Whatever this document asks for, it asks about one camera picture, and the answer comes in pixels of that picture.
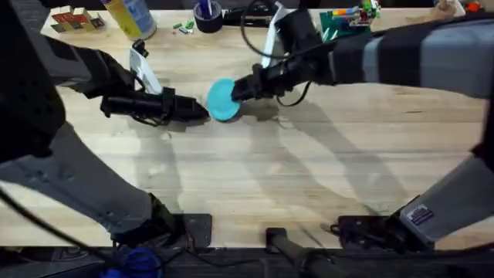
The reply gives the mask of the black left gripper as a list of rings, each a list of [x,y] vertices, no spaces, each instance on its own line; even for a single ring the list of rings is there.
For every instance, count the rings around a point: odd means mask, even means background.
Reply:
[[[79,55],[91,73],[90,81],[79,86],[88,99],[99,97],[105,117],[126,115],[151,126],[165,125],[171,108],[160,94],[145,92],[144,82],[137,74],[125,69],[111,55],[97,49],[80,49]],[[208,111],[193,97],[174,98],[174,120],[207,120]]]

